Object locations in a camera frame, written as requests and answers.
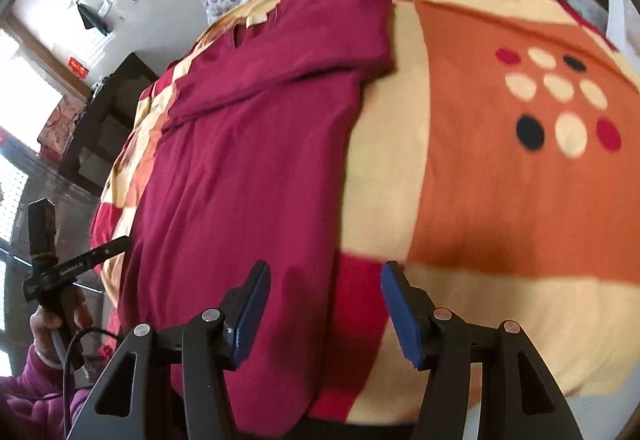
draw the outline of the silver screw head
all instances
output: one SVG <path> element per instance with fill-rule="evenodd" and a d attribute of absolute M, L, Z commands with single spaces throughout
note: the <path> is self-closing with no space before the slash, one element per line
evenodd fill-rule
<path fill-rule="evenodd" d="M 517 334 L 520 331 L 520 325 L 515 321 L 505 321 L 504 329 L 507 330 L 510 334 Z"/>
<path fill-rule="evenodd" d="M 451 311 L 446 308 L 436 308 L 433 311 L 433 316 L 438 321 L 448 321 L 449 319 L 451 319 Z"/>
<path fill-rule="evenodd" d="M 146 323 L 141 323 L 135 328 L 133 328 L 133 335 L 137 335 L 138 337 L 144 337 L 151 331 L 151 327 Z"/>
<path fill-rule="evenodd" d="M 202 313 L 202 319 L 207 323 L 220 319 L 220 310 L 217 308 L 209 308 Z"/>

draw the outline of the black dot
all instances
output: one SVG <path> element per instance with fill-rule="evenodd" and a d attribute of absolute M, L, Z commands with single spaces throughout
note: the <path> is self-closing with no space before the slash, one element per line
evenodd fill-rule
<path fill-rule="evenodd" d="M 522 146 L 536 151 L 545 143 L 545 130 L 531 115 L 521 115 L 516 124 L 516 135 Z"/>
<path fill-rule="evenodd" d="M 579 59 L 574 58 L 574 56 L 569 56 L 568 54 L 565 54 L 564 56 L 562 56 L 562 59 L 569 67 L 573 68 L 576 72 L 587 71 L 587 67 L 585 67 L 584 63 Z"/>

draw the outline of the window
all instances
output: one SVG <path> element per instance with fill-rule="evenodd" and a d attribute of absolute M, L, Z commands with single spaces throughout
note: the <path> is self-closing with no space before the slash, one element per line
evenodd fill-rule
<path fill-rule="evenodd" d="M 20 45 L 0 29 L 0 126 L 38 152 L 38 135 L 60 99 L 20 55 Z"/>
<path fill-rule="evenodd" d="M 11 243 L 15 215 L 18 212 L 18 204 L 27 178 L 28 175 L 25 172 L 0 155 L 0 187 L 2 189 L 0 239 L 7 243 Z"/>
<path fill-rule="evenodd" d="M 11 376 L 11 361 L 9 354 L 0 350 L 0 376 Z"/>
<path fill-rule="evenodd" d="M 6 263 L 0 260 L 0 330 L 4 332 L 4 276 L 6 274 Z M 0 362 L 0 376 L 2 375 L 2 368 Z"/>

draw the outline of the person's hand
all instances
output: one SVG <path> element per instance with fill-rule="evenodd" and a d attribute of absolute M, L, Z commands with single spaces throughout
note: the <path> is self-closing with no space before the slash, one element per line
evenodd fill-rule
<path fill-rule="evenodd" d="M 84 294 L 78 287 L 76 290 L 76 308 L 74 310 L 74 321 L 79 328 L 85 328 L 94 324 L 94 318 L 86 305 Z M 33 343 L 36 350 L 47 357 L 51 362 L 63 362 L 65 359 L 58 359 L 58 354 L 53 346 L 51 331 L 62 326 L 62 319 L 53 312 L 45 310 L 42 306 L 29 319 L 31 333 L 33 333 Z"/>

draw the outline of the black cable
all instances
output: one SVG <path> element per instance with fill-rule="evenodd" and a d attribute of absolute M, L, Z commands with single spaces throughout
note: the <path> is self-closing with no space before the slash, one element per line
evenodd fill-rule
<path fill-rule="evenodd" d="M 115 339 L 116 341 L 119 337 L 116 334 L 111 333 L 104 328 L 99 328 L 97 326 L 88 326 L 87 328 L 83 328 L 79 330 L 76 335 L 71 339 L 68 348 L 66 349 L 65 362 L 62 368 L 62 412 L 65 426 L 65 439 L 68 437 L 69 432 L 71 431 L 71 399 L 69 395 L 69 373 L 71 367 L 71 351 L 78 344 L 78 342 L 87 334 L 90 333 L 98 333 L 103 335 L 108 335 L 109 337 Z"/>

